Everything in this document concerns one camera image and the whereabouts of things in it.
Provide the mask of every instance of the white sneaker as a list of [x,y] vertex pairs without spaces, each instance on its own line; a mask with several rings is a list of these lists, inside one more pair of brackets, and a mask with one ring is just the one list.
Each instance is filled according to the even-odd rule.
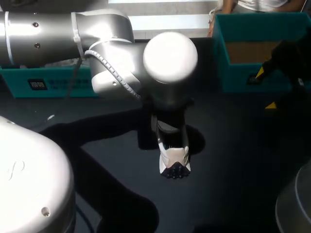
[[173,133],[164,133],[157,126],[155,133],[160,149],[160,174],[173,179],[188,176],[191,169],[186,125]]

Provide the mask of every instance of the yellow object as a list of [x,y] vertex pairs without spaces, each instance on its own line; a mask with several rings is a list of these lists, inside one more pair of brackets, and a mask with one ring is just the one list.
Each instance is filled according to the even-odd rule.
[[258,71],[256,78],[258,78],[263,73],[264,73],[264,70],[263,70],[263,67],[261,67],[260,70]]
[[266,109],[276,109],[276,103],[273,102],[273,103],[269,104],[269,105],[266,107]]

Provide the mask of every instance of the cable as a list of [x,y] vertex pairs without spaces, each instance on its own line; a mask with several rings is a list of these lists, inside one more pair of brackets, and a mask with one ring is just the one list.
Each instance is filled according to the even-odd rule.
[[[140,99],[140,95],[137,94],[131,87],[130,85],[117,73],[117,71],[110,65],[110,63],[104,59],[99,53],[93,51],[93,50],[87,50],[85,51],[85,56],[86,57],[95,57],[100,63],[102,63],[102,65],[113,75],[113,77],[115,77],[115,79],[129,92],[131,93],[134,97],[136,97],[137,99]],[[83,60],[82,58],[79,58],[75,68],[73,69],[73,74],[72,74],[72,78],[70,79],[69,85],[68,85],[68,90],[67,93],[64,97],[64,101],[62,102],[62,104],[59,106],[59,108],[55,111],[55,113],[53,115],[50,115],[48,118],[46,118],[44,121],[35,124],[31,127],[26,127],[29,130],[33,130],[37,127],[43,126],[46,123],[48,123],[48,121],[50,121],[51,119],[53,119],[55,117],[55,115],[57,115],[58,113],[63,111],[63,108],[66,106],[67,101],[70,99],[70,95],[72,92],[72,88],[74,85],[74,81],[77,77],[79,68],[82,64]]]
[[26,129],[33,130],[33,129],[39,127],[39,126],[43,126],[46,123],[48,123],[48,121],[53,119],[55,117],[55,115],[57,115],[58,113],[63,111],[63,108],[66,106],[67,101],[70,99],[70,95],[71,95],[71,92],[72,92],[72,89],[73,89],[73,86],[74,86],[74,81],[75,81],[75,79],[77,77],[77,74],[78,74],[78,71],[79,71],[79,68],[80,68],[82,62],[83,62],[83,60],[81,58],[79,58],[76,66],[73,69],[73,74],[72,74],[72,77],[71,77],[71,79],[69,81],[69,84],[68,84],[68,90],[67,90],[67,93],[66,93],[66,95],[65,95],[65,97],[63,99],[64,101],[56,109],[55,113],[53,115],[50,115],[48,118],[46,118],[42,122],[39,122],[39,123],[37,123],[37,124],[35,124],[33,126],[30,126],[30,127],[25,127]]
[[130,86],[127,84],[127,82],[117,73],[117,71],[105,60],[99,53],[93,51],[93,50],[87,50],[85,51],[84,55],[86,57],[95,57],[102,65],[115,77],[116,80],[133,96],[135,96],[137,99],[140,99],[140,95],[137,94]]
[[92,224],[90,223],[90,221],[88,220],[87,216],[83,213],[83,211],[79,208],[78,205],[76,205],[76,211],[81,216],[83,221],[86,223],[86,226],[89,229],[89,232],[90,233],[95,233],[95,231],[94,231],[94,229],[92,227]]

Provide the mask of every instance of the white shirt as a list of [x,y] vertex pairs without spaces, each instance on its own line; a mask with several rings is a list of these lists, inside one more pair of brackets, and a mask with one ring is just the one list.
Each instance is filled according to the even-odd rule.
[[238,5],[253,11],[269,12],[287,2],[287,0],[239,0]]

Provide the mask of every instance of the floor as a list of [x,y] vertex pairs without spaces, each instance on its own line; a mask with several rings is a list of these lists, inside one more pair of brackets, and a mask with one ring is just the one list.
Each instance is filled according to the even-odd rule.
[[64,13],[103,8],[118,9],[132,22],[135,39],[151,39],[164,31],[180,32],[190,38],[206,37],[208,13],[216,0],[38,0],[35,5],[12,8],[0,0],[4,11]]
[[[189,177],[160,176],[159,151],[143,146],[143,112],[135,101],[70,99],[35,129],[72,163],[75,233],[278,232],[276,198],[310,159],[310,111],[265,111],[279,95],[219,93],[211,40],[194,43],[199,65],[194,105],[186,112],[195,149]],[[61,103],[14,100],[0,84],[0,116],[24,127],[37,125]]]

